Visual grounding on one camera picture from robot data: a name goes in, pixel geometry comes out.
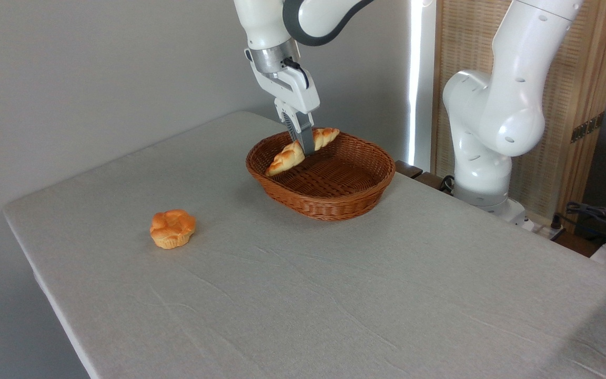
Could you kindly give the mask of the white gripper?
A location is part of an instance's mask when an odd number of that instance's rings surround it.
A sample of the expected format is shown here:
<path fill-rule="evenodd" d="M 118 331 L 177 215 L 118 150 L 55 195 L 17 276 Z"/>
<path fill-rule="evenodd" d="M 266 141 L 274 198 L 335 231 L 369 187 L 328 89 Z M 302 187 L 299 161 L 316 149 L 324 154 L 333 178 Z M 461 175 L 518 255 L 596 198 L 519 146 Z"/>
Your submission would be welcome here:
<path fill-rule="evenodd" d="M 320 106 L 317 88 L 309 72 L 287 50 L 252 50 L 245 55 L 260 88 L 275 97 L 274 104 L 292 141 L 298 141 L 305 156 L 315 152 L 311 111 Z"/>

